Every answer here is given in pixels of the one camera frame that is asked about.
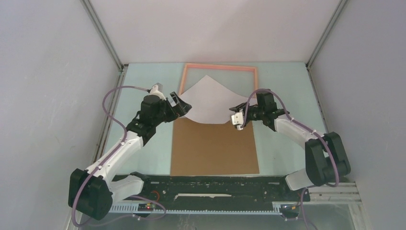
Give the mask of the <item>seascape photo print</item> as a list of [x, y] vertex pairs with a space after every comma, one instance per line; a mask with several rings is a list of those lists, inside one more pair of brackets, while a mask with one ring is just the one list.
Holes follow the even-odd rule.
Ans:
[[192, 109], [185, 118], [200, 124], [225, 124], [234, 114], [231, 107], [245, 103], [254, 91], [252, 84], [243, 80], [241, 83], [222, 85], [205, 75], [197, 83], [180, 95]]

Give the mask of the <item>pink wooden picture frame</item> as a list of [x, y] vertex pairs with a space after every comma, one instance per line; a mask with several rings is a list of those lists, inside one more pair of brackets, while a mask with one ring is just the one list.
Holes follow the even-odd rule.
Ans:
[[185, 63], [178, 95], [208, 75], [234, 93], [249, 96], [258, 89], [258, 70], [254, 66]]

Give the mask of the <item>brown cardboard backing board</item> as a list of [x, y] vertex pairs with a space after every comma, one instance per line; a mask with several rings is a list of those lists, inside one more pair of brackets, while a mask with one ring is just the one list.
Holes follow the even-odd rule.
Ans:
[[230, 122], [201, 124], [187, 118], [174, 121], [170, 167], [172, 176], [258, 173], [252, 124], [238, 131]]

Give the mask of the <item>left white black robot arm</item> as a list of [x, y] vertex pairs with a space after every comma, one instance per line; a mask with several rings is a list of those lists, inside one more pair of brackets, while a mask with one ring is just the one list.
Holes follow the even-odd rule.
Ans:
[[174, 102], [158, 93], [150, 93], [141, 102], [140, 110], [125, 127], [124, 134], [108, 153], [85, 170], [75, 169], [70, 175], [68, 205], [72, 208], [72, 221], [76, 211], [95, 220], [103, 219], [111, 206], [133, 195], [147, 199], [151, 186], [139, 176], [129, 175], [115, 181], [118, 170], [129, 158], [141, 150], [155, 135], [161, 123], [169, 123], [187, 115], [192, 105], [170, 93]]

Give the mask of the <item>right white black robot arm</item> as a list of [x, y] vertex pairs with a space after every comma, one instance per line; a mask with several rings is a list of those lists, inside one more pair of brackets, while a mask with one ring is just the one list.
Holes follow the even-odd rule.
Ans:
[[350, 162], [340, 135], [322, 133], [290, 115], [281, 98], [270, 89], [255, 90], [246, 102], [231, 107], [231, 123], [237, 130], [251, 121], [261, 121], [274, 132], [290, 138], [305, 152], [305, 167], [284, 176], [279, 196], [293, 199], [299, 189], [337, 187], [340, 178], [351, 172]]

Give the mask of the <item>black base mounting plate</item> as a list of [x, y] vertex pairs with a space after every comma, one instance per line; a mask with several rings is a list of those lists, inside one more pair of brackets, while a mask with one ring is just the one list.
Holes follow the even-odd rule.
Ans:
[[279, 176], [147, 175], [140, 196], [166, 209], [265, 211], [277, 204], [309, 201], [302, 190], [291, 191]]

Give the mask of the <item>right aluminium corner post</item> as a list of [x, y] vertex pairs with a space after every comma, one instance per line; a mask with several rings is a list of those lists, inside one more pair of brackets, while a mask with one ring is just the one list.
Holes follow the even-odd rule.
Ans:
[[323, 45], [327, 41], [329, 35], [333, 31], [336, 23], [338, 22], [340, 16], [344, 12], [347, 4], [349, 3], [349, 0], [340, 0], [338, 2], [338, 5], [336, 6], [335, 10], [333, 11], [324, 31], [322, 32], [320, 39], [318, 40], [313, 52], [311, 53], [307, 63], [306, 63], [306, 68], [309, 70], [311, 69], [312, 65], [314, 64], [316, 58], [318, 57], [321, 49], [323, 48]]

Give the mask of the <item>aluminium corner post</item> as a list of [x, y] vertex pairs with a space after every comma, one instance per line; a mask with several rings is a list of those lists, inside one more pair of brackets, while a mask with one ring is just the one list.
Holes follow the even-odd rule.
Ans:
[[120, 60], [112, 41], [110, 40], [107, 31], [105, 30], [102, 21], [100, 20], [92, 2], [90, 0], [80, 0], [81, 4], [83, 5], [85, 11], [87, 12], [91, 22], [93, 23], [96, 32], [99, 34], [101, 41], [105, 45], [105, 47], [108, 50], [108, 53], [110, 54], [111, 58], [113, 59], [115, 65], [119, 69], [119, 71], [122, 71], [124, 68], [124, 64]]
[[318, 57], [321, 49], [323, 48], [323, 45], [327, 41], [329, 35], [333, 31], [336, 23], [338, 22], [340, 16], [344, 12], [347, 4], [349, 3], [349, 0], [340, 0], [338, 2], [338, 5], [336, 6], [335, 10], [333, 11], [324, 31], [322, 32], [320, 39], [318, 40], [313, 52], [311, 53], [307, 63], [306, 63], [306, 68], [309, 70], [311, 69], [312, 65], [314, 64], [316, 58]]

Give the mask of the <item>left aluminium corner post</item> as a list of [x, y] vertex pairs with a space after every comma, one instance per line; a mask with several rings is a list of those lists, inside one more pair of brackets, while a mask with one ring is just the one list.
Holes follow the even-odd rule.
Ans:
[[124, 68], [124, 64], [120, 60], [112, 41], [110, 40], [107, 31], [105, 30], [102, 21], [100, 20], [92, 2], [90, 0], [80, 0], [81, 4], [83, 5], [85, 11], [87, 12], [91, 22], [93, 23], [96, 32], [99, 34], [101, 41], [105, 45], [105, 47], [108, 50], [108, 53], [110, 54], [111, 58], [113, 59], [115, 65], [119, 69], [119, 71], [122, 71]]

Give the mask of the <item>aluminium rail front beam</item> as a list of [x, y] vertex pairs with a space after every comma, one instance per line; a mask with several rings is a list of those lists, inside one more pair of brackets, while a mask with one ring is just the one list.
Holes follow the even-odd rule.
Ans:
[[309, 201], [304, 204], [361, 204], [361, 196], [355, 182], [339, 183], [337, 187], [323, 185], [309, 188]]

